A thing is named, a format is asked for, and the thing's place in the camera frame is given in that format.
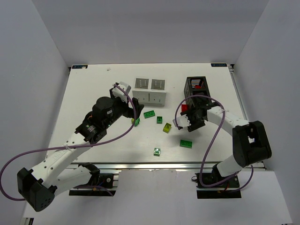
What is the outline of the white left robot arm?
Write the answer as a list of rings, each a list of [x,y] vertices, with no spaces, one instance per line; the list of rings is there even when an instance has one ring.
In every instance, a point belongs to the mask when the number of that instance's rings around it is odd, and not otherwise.
[[[62,172],[107,134],[120,117],[139,118],[144,105],[129,98],[129,89],[115,86],[109,97],[100,97],[61,149],[38,165],[17,173],[18,191],[36,212],[46,209],[56,196],[75,187],[95,188],[100,170],[92,163],[80,163],[68,175]]]

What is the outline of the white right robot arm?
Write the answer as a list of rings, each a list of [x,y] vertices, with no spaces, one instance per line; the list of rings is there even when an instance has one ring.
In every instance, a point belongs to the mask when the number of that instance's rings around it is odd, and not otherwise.
[[[224,130],[232,137],[232,154],[214,165],[207,178],[203,177],[203,172],[199,173],[200,187],[221,186],[243,168],[272,156],[264,125],[260,121],[241,119],[216,103],[186,110],[173,122],[178,129],[186,127],[189,132],[210,122],[218,126],[218,132]]]

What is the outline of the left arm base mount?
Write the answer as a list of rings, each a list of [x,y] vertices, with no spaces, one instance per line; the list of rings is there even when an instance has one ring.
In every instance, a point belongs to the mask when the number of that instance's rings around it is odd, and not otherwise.
[[[78,167],[87,168],[92,176],[88,183],[69,190],[70,196],[107,196],[113,197],[118,186],[118,174],[103,172],[91,163],[81,163]]]

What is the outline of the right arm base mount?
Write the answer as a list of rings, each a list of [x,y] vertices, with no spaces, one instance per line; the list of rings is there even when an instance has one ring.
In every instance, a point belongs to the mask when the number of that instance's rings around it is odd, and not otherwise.
[[[240,190],[235,191],[240,187],[240,183],[237,175],[235,175],[230,180],[225,183],[213,186],[213,187],[204,187],[200,184],[199,181],[200,174],[196,173],[191,181],[196,184],[196,194],[197,199],[240,199],[241,192]]]

